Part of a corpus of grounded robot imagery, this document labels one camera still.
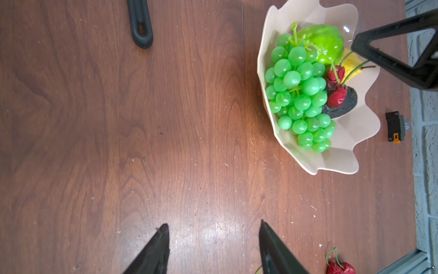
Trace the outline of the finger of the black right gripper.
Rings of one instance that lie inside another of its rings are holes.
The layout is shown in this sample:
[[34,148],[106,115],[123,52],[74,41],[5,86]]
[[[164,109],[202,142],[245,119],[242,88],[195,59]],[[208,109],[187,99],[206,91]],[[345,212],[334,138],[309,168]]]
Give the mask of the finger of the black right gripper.
[[[371,46],[372,41],[427,29],[433,29],[434,36],[412,66]],[[411,87],[425,91],[436,91],[438,89],[438,10],[434,9],[359,33],[352,42],[351,50],[384,68]]]

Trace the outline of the green bumpy fake fruit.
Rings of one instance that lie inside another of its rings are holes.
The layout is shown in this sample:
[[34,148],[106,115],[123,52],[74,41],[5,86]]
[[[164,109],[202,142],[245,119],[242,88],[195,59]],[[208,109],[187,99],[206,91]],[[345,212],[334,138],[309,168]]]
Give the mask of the green bumpy fake fruit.
[[317,50],[317,62],[337,65],[343,57],[344,40],[336,26],[308,26],[299,30],[297,36],[304,42],[305,47]]

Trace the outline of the red black pipe wrench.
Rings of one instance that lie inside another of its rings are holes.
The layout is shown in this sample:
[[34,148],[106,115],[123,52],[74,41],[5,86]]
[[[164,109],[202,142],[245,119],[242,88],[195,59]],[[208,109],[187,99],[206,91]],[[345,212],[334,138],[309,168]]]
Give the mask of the red black pipe wrench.
[[134,43],[149,49],[154,40],[147,0],[128,0],[128,14]]

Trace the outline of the small black orange device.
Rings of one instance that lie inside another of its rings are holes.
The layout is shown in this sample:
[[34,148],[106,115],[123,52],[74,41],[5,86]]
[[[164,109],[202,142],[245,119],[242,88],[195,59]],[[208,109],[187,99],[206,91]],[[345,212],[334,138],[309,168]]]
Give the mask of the small black orange device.
[[411,129],[411,121],[400,112],[394,111],[385,114],[388,130],[388,141],[396,144],[404,141],[406,132]]

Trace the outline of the red fake cherry pair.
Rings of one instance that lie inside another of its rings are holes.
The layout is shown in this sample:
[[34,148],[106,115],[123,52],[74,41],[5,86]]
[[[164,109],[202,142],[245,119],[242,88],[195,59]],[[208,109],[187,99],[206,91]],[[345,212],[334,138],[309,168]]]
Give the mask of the red fake cherry pair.
[[361,61],[356,53],[346,49],[341,60],[325,74],[328,108],[339,108],[347,98],[348,82],[359,75],[369,61]]
[[[329,255],[334,252],[334,260],[329,260]],[[356,274],[355,268],[347,263],[343,262],[341,263],[338,258],[338,249],[335,247],[332,250],[330,250],[326,256],[325,256],[327,268],[326,268],[326,274]]]

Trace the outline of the green fake grape bunch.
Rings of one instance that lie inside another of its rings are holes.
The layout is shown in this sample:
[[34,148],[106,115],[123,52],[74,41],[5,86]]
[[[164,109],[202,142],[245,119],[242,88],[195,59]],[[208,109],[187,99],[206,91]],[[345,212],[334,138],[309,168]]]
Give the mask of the green fake grape bunch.
[[330,149],[335,130],[332,118],[322,113],[327,102],[326,80],[335,64],[317,62],[316,49],[298,39],[297,24],[281,34],[271,51],[265,72],[265,95],[280,129],[290,131],[303,150],[322,153]]

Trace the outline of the yellow fake lemon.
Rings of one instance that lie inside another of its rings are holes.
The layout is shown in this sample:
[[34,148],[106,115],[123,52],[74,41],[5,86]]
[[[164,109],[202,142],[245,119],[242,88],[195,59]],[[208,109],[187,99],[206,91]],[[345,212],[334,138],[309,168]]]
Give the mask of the yellow fake lemon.
[[339,65],[345,69],[343,83],[346,84],[363,71],[362,67],[365,64],[364,61],[359,59],[356,53],[350,49],[345,49]]

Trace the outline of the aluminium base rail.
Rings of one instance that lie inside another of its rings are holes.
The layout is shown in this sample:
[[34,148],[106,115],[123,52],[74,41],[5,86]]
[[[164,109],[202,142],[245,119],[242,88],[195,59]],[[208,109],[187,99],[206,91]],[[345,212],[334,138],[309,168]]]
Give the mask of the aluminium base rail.
[[421,250],[414,250],[382,269],[378,274],[427,274],[430,269],[428,254]]

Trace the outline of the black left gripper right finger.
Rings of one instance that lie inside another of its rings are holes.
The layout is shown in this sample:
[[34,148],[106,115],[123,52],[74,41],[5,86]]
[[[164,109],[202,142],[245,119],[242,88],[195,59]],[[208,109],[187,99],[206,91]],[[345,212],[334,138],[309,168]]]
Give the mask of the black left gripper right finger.
[[308,274],[308,271],[264,220],[261,220],[258,238],[264,274]]

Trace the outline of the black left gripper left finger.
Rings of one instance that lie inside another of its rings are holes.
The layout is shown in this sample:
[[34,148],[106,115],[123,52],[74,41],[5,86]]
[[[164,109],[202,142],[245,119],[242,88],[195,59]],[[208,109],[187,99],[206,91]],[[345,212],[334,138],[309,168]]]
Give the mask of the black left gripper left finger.
[[123,274],[166,274],[170,255],[169,226],[162,224]]

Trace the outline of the dark fake avocado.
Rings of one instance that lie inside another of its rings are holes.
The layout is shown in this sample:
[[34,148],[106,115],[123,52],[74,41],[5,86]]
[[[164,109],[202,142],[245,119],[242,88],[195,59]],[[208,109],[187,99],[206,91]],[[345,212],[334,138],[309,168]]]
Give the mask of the dark fake avocado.
[[332,119],[338,118],[352,111],[357,103],[357,92],[351,87],[342,86],[329,92],[327,103],[322,106],[322,113]]

